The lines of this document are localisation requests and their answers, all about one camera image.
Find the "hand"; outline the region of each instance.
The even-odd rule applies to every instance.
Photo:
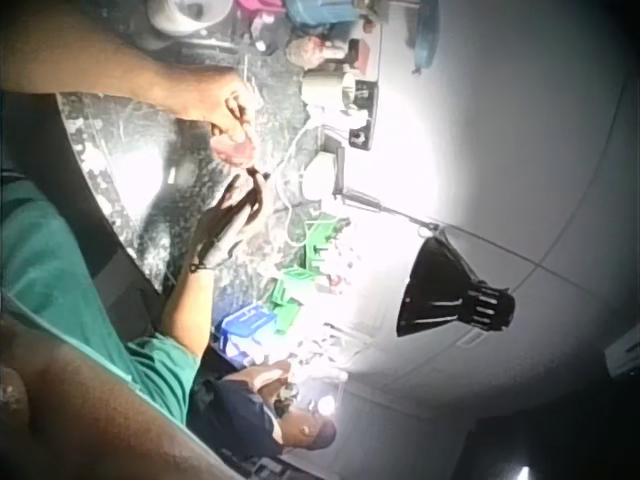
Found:
[[[170,78],[165,98],[158,103],[177,117],[210,122],[214,133],[244,142],[245,129],[254,122],[255,100],[237,73],[179,69],[173,70]]]
[[[204,212],[193,235],[190,255],[194,269],[213,269],[227,260],[236,246],[253,235],[271,211],[272,198],[264,177],[255,169],[247,170],[253,187],[242,197],[234,176],[215,206]]]

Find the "light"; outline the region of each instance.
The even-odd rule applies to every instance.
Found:
[[[517,480],[529,480],[529,467],[522,467]]]
[[[336,400],[331,395],[326,395],[318,400],[318,413],[325,417],[336,411]]]

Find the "person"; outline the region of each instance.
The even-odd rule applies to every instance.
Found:
[[[337,434],[329,417],[295,405],[277,417],[274,403],[290,374],[291,363],[282,360],[248,367],[219,381],[205,379],[196,391],[200,414],[190,422],[190,429],[207,445],[240,458],[329,447]]]
[[[21,4],[1,20],[3,90],[130,97],[234,138],[252,121],[236,75],[156,63],[66,6]],[[67,224],[2,158],[1,478],[239,478],[184,422],[215,268],[268,214],[264,178],[248,173],[250,191],[234,177],[196,226],[159,331],[123,345]]]

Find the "white cup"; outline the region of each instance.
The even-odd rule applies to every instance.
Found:
[[[149,0],[151,24],[167,35],[188,35],[223,20],[231,11],[233,0]],[[190,9],[198,16],[189,16]]]
[[[355,92],[356,79],[349,72],[309,70],[302,78],[301,97],[307,105],[344,110]]]

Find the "table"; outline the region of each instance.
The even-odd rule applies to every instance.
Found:
[[[102,16],[122,22],[125,7],[114,5],[111,10],[101,10]],[[188,54],[179,50],[178,54],[180,58],[176,58],[175,49],[167,49],[165,58],[162,51],[155,56],[237,68],[247,61],[248,77],[264,100],[257,115],[262,146],[256,165],[262,171],[272,171],[306,122],[299,96],[302,71],[287,62],[283,52],[271,57],[202,49]],[[78,164],[98,205],[145,276],[159,292],[166,293],[178,274],[200,214],[234,173],[211,157],[209,126],[176,120],[150,105],[125,98],[61,94],[58,104]],[[301,218],[310,215],[309,208],[301,205],[300,174],[317,153],[318,138],[316,130],[305,133],[281,172],[287,198],[300,206],[289,230],[294,238],[304,228]],[[289,245],[284,235],[286,213],[278,200],[265,230],[220,268],[214,322],[265,298],[272,284],[258,272],[295,260],[298,249]]]

